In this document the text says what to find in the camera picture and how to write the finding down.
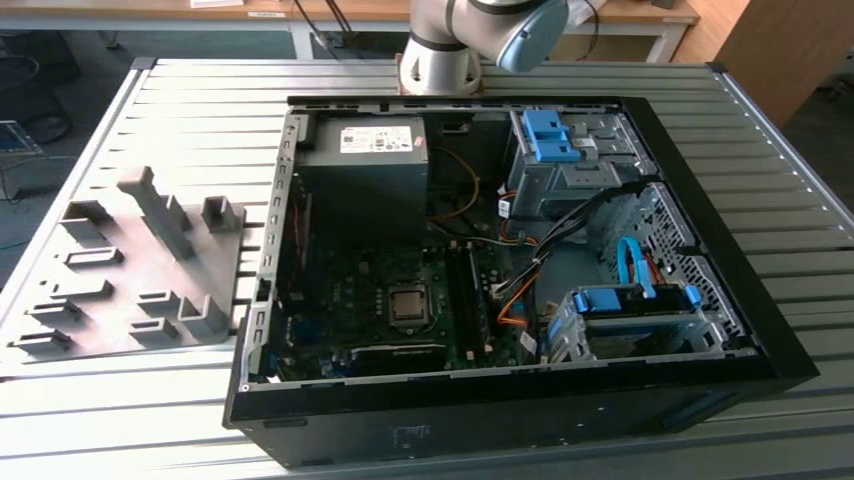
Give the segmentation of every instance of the power supply label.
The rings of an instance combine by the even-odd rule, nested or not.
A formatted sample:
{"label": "power supply label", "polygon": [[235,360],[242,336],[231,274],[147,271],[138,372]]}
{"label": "power supply label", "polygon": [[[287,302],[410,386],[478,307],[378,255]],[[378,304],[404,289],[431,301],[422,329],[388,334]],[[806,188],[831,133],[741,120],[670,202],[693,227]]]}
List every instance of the power supply label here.
{"label": "power supply label", "polygon": [[347,127],[342,130],[342,153],[412,151],[410,127]]}

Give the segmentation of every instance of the workbench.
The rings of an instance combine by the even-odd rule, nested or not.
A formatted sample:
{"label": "workbench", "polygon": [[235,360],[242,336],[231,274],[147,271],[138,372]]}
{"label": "workbench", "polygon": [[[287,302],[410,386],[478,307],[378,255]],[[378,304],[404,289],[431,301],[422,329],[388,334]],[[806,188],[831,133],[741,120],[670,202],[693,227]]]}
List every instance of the workbench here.
{"label": "workbench", "polygon": [[[729,75],[699,65],[547,64],[527,76],[487,66],[485,83],[490,95],[650,100],[821,377],[675,435],[287,473],[434,478],[465,469],[466,478],[638,479],[850,473],[854,221]],[[262,242],[288,96],[395,93],[391,61],[139,60],[3,291],[0,319],[66,203],[86,194],[102,169],[132,165],[152,166],[158,190],[183,204],[228,195],[246,206],[234,311],[240,318],[254,289],[252,247]],[[239,431],[220,426],[232,354],[234,337],[208,347],[12,371],[7,365],[3,376],[14,378],[0,387],[0,471],[28,478],[286,474]]]}
{"label": "workbench", "polygon": [[[339,0],[356,32],[408,32],[410,0]],[[303,0],[320,31],[340,31],[323,0]],[[699,16],[679,0],[666,10],[649,2],[609,0],[599,10],[601,35],[654,37],[647,62],[669,62]],[[290,0],[248,0],[240,7],[190,8],[190,0],[0,0],[0,29],[290,31],[298,59],[312,59],[312,30]],[[590,35],[593,19],[567,34]]]}

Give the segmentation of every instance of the white sticker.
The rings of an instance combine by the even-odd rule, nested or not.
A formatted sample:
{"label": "white sticker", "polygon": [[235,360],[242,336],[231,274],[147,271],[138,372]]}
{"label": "white sticker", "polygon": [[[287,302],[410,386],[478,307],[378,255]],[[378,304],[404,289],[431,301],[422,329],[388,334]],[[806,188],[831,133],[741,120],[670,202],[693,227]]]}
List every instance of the white sticker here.
{"label": "white sticker", "polygon": [[573,146],[575,148],[597,148],[597,142],[590,137],[574,138]]}
{"label": "white sticker", "polygon": [[342,130],[342,153],[412,151],[410,127],[348,127]]}
{"label": "white sticker", "polygon": [[498,201],[498,216],[510,218],[510,202],[507,200]]}
{"label": "white sticker", "polygon": [[284,18],[287,15],[282,12],[246,12],[252,18]]}
{"label": "white sticker", "polygon": [[534,340],[534,337],[529,335],[529,332],[522,332],[522,335],[519,336],[519,343],[531,355],[537,355],[537,340]]}

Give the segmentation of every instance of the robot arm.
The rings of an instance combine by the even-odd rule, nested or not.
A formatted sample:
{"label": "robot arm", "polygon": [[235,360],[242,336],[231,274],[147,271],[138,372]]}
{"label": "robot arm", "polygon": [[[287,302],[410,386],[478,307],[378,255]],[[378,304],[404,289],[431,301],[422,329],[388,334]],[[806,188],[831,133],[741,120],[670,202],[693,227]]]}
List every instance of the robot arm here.
{"label": "robot arm", "polygon": [[542,63],[566,27],[566,0],[412,0],[400,83],[415,95],[466,95],[479,55],[513,73]]}

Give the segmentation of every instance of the slotted aluminum table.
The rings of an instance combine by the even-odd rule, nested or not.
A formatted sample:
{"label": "slotted aluminum table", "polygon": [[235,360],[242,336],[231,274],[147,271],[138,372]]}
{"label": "slotted aluminum table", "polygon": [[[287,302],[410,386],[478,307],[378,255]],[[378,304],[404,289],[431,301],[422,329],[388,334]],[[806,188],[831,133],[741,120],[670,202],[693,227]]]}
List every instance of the slotted aluminum table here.
{"label": "slotted aluminum table", "polygon": [[[66,202],[99,186],[102,169],[123,165],[151,165],[159,191],[183,204],[227,194],[247,206],[234,312],[242,317],[288,95],[392,95],[396,88],[390,61],[159,60],[135,66],[3,292],[0,318]],[[16,377],[0,386],[0,471],[30,478],[71,472],[206,479],[318,471],[438,477],[463,469],[467,478],[852,474],[854,223],[735,83],[705,66],[591,63],[547,65],[523,77],[487,67],[486,85],[494,95],[650,100],[822,376],[678,435],[286,472],[220,426],[232,340],[7,371]]]}

